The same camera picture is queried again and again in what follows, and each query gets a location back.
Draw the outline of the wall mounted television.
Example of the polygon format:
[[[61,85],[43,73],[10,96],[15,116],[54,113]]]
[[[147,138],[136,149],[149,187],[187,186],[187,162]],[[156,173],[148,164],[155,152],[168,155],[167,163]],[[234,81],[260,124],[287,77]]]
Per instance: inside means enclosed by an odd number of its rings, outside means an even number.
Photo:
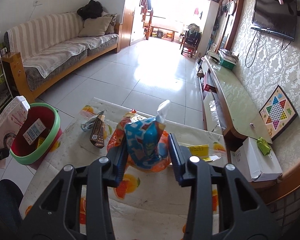
[[[297,25],[297,0],[255,0],[251,29],[294,41]]]

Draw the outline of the long yellow box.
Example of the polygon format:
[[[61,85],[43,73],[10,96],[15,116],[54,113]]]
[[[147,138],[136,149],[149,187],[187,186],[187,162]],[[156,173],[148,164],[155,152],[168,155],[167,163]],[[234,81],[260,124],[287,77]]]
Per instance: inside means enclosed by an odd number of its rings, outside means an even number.
[[[209,145],[191,145],[187,146],[192,155],[199,157],[205,162],[214,162],[222,158],[222,155]]]

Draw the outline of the blue grey snack packet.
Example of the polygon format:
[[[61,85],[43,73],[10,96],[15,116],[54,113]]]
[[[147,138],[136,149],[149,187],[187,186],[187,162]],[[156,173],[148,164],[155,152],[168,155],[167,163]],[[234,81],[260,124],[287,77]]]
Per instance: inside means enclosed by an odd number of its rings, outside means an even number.
[[[104,111],[100,111],[96,116],[90,118],[85,123],[81,124],[81,129],[83,132],[87,132],[91,130],[94,127],[94,124],[96,123],[97,119],[101,119],[101,116],[104,114]]]

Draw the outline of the beige cushion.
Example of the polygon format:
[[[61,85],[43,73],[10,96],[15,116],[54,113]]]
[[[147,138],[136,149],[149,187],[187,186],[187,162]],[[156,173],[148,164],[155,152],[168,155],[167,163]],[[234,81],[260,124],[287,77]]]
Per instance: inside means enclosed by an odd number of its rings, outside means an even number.
[[[111,22],[111,17],[89,18],[84,21],[79,37],[99,37],[106,33]]]

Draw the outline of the black clothes pile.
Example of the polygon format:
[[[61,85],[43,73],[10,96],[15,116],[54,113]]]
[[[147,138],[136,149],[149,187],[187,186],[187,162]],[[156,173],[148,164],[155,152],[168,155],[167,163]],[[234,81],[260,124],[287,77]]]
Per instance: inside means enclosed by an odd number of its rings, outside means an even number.
[[[99,1],[90,0],[89,3],[77,10],[77,14],[85,21],[102,16],[103,7]]]

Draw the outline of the white cardboard box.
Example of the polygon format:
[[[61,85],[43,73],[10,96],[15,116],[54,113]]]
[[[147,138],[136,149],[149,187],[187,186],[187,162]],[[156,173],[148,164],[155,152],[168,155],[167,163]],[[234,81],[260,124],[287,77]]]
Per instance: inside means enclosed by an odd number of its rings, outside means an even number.
[[[248,137],[236,151],[230,152],[231,162],[249,182],[277,180],[282,175],[282,168],[272,148],[268,155],[263,155],[257,146],[257,140]]]

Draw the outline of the long tv cabinet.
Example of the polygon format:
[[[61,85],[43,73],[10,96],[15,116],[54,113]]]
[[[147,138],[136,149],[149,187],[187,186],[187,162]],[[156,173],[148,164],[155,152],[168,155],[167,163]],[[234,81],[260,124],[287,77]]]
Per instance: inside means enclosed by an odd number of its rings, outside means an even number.
[[[245,140],[247,137],[263,137],[267,143],[272,140],[266,125],[236,75],[228,68],[222,67],[207,56],[202,57],[202,69],[208,70],[213,80],[216,93],[226,122],[223,135]]]

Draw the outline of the orange print tablecloth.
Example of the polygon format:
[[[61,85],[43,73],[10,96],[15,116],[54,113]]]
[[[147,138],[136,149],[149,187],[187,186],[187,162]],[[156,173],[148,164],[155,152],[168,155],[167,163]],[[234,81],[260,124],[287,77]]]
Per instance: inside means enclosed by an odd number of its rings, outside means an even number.
[[[98,98],[83,104],[32,178],[19,207],[22,217],[65,165],[87,166],[106,155],[107,150],[95,147],[89,133],[81,129],[81,124],[99,112],[104,113],[106,137],[110,138],[128,108]],[[179,186],[173,168],[151,173],[128,167],[124,178],[130,180],[127,189],[108,190],[116,239],[182,239],[191,190]]]

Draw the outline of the dark brown small packet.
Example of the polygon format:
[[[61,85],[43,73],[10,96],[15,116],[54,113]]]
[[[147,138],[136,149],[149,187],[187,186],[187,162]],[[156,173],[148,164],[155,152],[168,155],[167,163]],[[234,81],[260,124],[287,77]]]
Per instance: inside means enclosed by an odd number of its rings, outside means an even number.
[[[97,116],[91,130],[90,142],[97,148],[104,148],[104,115]]]

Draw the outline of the orange blue snack bag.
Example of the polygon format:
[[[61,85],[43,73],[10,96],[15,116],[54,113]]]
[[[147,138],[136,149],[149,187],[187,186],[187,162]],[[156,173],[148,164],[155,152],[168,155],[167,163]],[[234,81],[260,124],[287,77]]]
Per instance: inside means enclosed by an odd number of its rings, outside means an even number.
[[[149,118],[135,109],[127,112],[117,124],[107,150],[125,142],[128,165],[143,172],[164,170],[171,163],[168,155],[168,132],[165,130],[170,104],[170,100],[165,100],[158,106],[156,116]]]

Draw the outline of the blue white milk carton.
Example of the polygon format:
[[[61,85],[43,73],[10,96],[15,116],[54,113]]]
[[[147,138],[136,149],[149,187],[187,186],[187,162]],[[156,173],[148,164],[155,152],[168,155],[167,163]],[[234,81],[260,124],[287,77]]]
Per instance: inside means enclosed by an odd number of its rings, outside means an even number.
[[[24,139],[29,145],[32,145],[34,141],[39,138],[43,131],[46,130],[45,125],[38,118],[23,134]]]

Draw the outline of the striped covered wooden sofa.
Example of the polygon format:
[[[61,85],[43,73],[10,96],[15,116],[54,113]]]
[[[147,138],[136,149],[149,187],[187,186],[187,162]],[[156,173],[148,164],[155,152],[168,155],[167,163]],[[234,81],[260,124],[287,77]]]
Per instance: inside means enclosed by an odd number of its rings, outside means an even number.
[[[103,36],[80,36],[84,20],[75,12],[42,16],[7,30],[2,60],[12,87],[33,103],[84,64],[112,50],[118,53],[122,25],[115,15],[107,17]]]

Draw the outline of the chinese checkers board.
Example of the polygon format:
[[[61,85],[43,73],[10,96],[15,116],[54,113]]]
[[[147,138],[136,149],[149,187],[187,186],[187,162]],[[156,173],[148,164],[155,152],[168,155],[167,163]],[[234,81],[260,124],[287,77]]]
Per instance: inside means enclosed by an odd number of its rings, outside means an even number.
[[[275,88],[259,114],[272,141],[280,136],[298,116],[295,107],[280,85]]]

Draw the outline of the wooden chair with clothes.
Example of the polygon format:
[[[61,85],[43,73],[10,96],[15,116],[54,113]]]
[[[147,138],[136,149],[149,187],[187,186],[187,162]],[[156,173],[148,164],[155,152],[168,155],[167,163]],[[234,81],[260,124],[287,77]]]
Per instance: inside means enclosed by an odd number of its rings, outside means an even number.
[[[181,41],[181,54],[186,53],[189,57],[193,58],[197,53],[201,37],[200,27],[195,23],[189,24]]]

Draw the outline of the green box on cabinet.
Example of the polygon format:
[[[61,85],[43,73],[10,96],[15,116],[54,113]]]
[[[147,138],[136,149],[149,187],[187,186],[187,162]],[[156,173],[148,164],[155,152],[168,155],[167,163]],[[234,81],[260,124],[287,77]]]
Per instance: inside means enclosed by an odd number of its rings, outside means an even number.
[[[222,57],[219,60],[219,65],[222,66],[222,67],[225,67],[229,70],[233,70],[233,68],[236,66],[236,64],[233,63],[232,61],[228,61],[228,60],[226,60]]]

